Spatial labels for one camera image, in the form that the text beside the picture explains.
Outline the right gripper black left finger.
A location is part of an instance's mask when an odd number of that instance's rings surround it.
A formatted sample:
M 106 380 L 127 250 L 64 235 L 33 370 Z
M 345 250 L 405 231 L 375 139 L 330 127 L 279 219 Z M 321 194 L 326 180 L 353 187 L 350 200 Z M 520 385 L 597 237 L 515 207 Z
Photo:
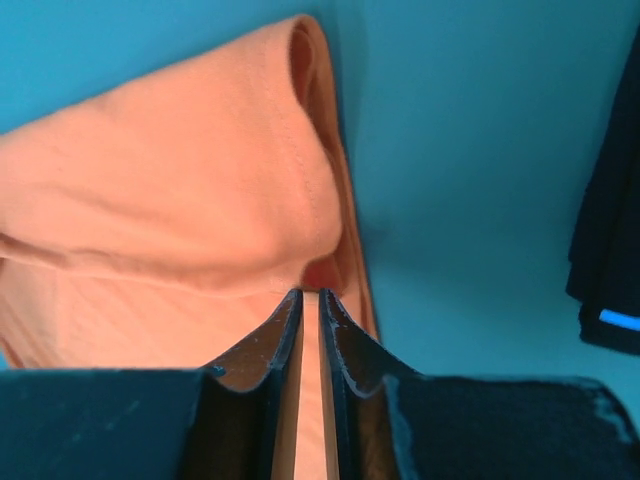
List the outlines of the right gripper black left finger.
M 290 479 L 303 295 L 195 369 L 6 370 L 5 479 Z

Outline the orange t shirt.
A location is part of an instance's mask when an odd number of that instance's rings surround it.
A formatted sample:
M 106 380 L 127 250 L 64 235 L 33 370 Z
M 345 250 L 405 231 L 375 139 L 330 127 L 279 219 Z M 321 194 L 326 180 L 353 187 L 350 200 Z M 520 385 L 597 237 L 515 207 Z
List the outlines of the orange t shirt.
M 1 138 L 14 368 L 195 367 L 304 293 L 295 475 L 323 479 L 318 293 L 377 328 L 328 43 L 297 15 Z

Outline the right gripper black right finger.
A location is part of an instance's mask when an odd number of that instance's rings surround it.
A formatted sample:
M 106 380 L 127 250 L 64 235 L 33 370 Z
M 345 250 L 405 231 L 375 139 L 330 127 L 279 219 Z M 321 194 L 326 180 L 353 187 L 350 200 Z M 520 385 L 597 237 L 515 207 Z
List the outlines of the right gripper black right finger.
M 623 404 L 584 377 L 428 376 L 319 296 L 331 479 L 635 479 Z

